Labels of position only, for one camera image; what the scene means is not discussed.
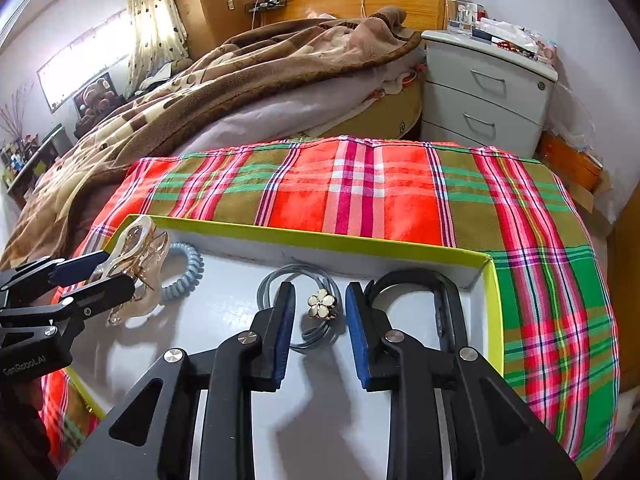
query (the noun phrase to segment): coiled hair tie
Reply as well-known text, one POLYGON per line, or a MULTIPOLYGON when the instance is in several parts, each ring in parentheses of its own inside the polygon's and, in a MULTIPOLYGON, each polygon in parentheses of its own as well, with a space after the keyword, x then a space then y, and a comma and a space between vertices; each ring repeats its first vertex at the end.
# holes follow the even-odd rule
POLYGON ((169 256, 171 254, 184 254, 187 257, 187 269, 182 276, 171 285, 162 288, 162 299, 160 303, 166 304, 168 301, 176 300, 191 292, 198 277, 204 270, 204 261, 198 250, 191 244, 184 242, 173 242, 169 246, 169 256))

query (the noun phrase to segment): polka dot curtain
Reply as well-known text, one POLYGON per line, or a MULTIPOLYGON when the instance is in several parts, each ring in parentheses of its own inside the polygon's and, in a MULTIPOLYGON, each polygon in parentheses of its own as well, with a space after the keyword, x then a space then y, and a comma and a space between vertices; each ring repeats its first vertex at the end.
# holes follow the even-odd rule
POLYGON ((174 0, 127 0, 135 31, 135 45, 129 57, 129 98, 147 77, 167 62, 189 56, 187 32, 174 0))

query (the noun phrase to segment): teddy bear picture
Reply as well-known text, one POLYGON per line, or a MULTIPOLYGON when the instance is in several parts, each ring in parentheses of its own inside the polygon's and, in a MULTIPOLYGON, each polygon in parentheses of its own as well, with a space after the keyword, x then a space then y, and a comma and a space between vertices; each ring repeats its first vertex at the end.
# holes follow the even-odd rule
POLYGON ((75 135, 81 139, 96 124, 123 105, 124 100, 114 91, 109 73, 105 73, 78 92, 74 103, 80 114, 75 135))

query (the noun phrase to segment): nightstand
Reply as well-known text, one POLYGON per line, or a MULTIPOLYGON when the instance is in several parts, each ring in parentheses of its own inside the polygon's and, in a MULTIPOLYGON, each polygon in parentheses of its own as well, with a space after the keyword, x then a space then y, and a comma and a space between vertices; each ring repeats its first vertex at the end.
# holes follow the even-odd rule
POLYGON ((495 146, 533 156, 558 73, 493 44, 425 31, 420 140, 495 146))

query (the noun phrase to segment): glass cup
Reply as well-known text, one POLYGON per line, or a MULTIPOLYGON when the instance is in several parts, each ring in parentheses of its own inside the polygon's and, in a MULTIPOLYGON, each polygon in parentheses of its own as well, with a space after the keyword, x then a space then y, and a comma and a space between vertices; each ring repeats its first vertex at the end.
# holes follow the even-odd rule
POLYGON ((447 0, 446 18, 447 30, 457 34, 471 35, 472 27, 476 22, 476 4, 461 2, 460 0, 447 0))

